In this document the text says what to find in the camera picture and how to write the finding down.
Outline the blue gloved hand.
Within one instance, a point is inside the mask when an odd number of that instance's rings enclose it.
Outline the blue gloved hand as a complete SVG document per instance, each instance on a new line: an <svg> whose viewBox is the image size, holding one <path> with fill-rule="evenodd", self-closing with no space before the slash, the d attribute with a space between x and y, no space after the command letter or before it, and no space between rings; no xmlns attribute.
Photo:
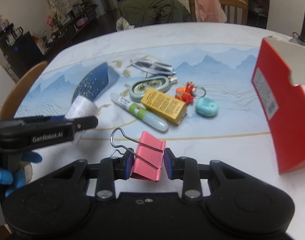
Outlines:
<svg viewBox="0 0 305 240"><path fill-rule="evenodd" d="M36 152L25 152L21 156L21 162L24 164L40 163L42 156ZM24 168L18 168L16 172L10 172L0 168L0 185L6 185L5 197L10 196L14 191L26 184L26 175Z"/></svg>

